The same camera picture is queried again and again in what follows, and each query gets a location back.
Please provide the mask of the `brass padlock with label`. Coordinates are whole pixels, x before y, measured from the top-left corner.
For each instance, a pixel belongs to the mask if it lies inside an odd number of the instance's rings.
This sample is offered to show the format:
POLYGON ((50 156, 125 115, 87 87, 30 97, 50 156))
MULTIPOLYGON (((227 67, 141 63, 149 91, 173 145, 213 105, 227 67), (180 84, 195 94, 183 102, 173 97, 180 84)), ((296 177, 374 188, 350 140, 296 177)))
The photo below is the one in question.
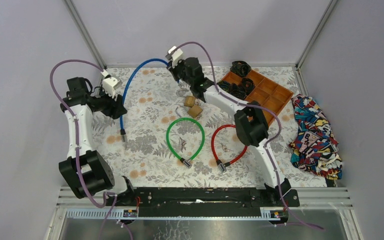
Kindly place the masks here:
POLYGON ((190 90, 186 88, 180 88, 176 91, 178 97, 183 97, 183 105, 185 107, 193 107, 196 103, 196 98, 190 94, 190 90))

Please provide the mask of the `plain brass padlock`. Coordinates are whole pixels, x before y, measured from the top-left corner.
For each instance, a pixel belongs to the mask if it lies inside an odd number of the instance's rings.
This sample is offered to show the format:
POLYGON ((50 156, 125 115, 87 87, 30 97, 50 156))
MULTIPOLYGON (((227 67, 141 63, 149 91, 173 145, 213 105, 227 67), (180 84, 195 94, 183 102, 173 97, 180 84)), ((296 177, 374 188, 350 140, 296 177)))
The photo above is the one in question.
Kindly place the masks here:
POLYGON ((186 110, 186 113, 193 119, 196 119, 202 112, 203 109, 198 106, 198 105, 193 105, 193 106, 177 106, 175 108, 175 113, 179 118, 182 118, 182 115, 179 112, 179 109, 186 110))

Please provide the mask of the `red cable lock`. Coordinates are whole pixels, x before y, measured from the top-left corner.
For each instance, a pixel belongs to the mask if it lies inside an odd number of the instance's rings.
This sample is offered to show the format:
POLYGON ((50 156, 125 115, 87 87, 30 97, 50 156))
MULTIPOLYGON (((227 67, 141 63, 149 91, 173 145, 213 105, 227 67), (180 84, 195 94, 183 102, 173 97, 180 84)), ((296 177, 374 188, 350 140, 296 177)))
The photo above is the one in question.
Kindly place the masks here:
POLYGON ((228 167, 242 159, 248 151, 248 146, 241 145, 236 135, 233 136, 235 139, 226 135, 228 129, 235 130, 236 126, 234 124, 224 124, 219 126, 213 132, 210 140, 211 153, 218 170, 222 174, 227 171, 228 167), (220 143, 227 145, 233 152, 224 152, 220 143))

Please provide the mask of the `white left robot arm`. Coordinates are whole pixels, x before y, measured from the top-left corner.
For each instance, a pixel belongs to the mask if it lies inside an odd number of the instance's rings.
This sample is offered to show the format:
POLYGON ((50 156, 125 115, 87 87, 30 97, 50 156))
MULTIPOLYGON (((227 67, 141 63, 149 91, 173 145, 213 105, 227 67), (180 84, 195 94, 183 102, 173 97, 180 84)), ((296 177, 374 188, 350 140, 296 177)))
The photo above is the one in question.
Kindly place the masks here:
POLYGON ((70 78, 66 83, 68 91, 60 108, 68 122, 69 149, 66 160, 58 164, 59 172, 78 199, 103 193, 105 201, 114 200, 120 206, 132 204, 135 192, 130 180, 125 176, 120 180, 114 177, 93 141, 94 113, 114 120, 127 113, 123 96, 114 90, 117 80, 107 76, 98 96, 92 95, 92 85, 84 77, 70 78))

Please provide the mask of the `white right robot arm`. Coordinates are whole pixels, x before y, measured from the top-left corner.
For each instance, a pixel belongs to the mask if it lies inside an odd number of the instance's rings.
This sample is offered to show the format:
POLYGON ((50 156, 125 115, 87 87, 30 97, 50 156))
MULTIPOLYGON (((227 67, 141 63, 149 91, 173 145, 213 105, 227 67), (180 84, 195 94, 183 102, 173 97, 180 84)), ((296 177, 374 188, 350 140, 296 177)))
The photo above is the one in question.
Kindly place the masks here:
POLYGON ((196 57, 184 59, 168 55, 167 60, 167 70, 176 81, 187 83, 194 97, 233 117, 238 139, 251 150, 257 163, 262 165, 267 201, 273 206, 282 204, 285 208, 300 206, 298 193, 280 171, 270 146, 274 138, 269 137, 269 124, 264 113, 273 117, 275 113, 256 101, 246 102, 221 90, 216 79, 210 80, 204 75, 196 57))

